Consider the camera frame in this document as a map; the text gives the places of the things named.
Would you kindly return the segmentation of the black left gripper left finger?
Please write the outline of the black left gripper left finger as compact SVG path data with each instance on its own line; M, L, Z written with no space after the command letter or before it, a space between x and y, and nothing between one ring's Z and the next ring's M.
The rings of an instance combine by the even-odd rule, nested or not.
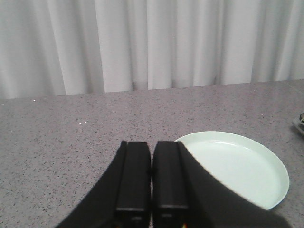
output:
M123 141L104 174L59 228L147 228L151 157L145 142Z

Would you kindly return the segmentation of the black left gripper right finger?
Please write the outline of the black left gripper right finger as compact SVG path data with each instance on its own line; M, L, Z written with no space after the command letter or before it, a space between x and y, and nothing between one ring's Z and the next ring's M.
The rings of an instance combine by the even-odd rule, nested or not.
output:
M206 171L181 142L159 141L152 162L155 228L287 228Z

